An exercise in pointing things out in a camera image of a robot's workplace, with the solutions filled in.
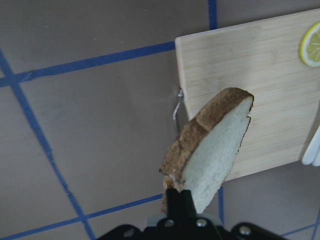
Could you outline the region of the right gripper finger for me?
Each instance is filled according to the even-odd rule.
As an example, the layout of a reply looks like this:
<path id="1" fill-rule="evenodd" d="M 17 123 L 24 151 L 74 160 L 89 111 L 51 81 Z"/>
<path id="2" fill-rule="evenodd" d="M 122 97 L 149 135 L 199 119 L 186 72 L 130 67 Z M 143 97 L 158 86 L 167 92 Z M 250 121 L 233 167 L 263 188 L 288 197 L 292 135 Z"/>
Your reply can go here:
<path id="1" fill-rule="evenodd" d="M 166 216 L 174 225 L 190 222 L 198 217 L 190 190 L 178 190 L 171 188 L 165 191 Z"/>

